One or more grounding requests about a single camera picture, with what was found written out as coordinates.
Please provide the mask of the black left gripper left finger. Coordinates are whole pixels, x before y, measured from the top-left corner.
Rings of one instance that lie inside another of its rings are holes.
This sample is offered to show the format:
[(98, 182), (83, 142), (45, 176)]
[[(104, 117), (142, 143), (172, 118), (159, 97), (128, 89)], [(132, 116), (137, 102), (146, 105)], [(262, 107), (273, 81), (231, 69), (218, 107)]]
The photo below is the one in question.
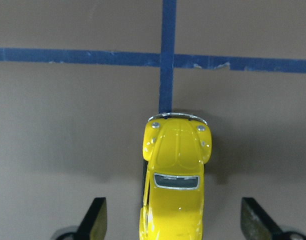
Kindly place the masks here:
[(107, 201), (96, 197), (76, 232), (77, 240), (104, 240), (107, 232)]

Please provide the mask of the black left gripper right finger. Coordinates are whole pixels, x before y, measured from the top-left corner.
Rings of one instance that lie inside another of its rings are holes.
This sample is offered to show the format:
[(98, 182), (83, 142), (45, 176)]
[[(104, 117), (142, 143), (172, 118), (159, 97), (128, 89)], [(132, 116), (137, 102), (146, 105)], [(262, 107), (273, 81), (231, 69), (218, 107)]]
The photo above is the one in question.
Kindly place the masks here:
[(246, 240), (277, 240), (283, 234), (253, 197), (241, 199), (240, 227)]

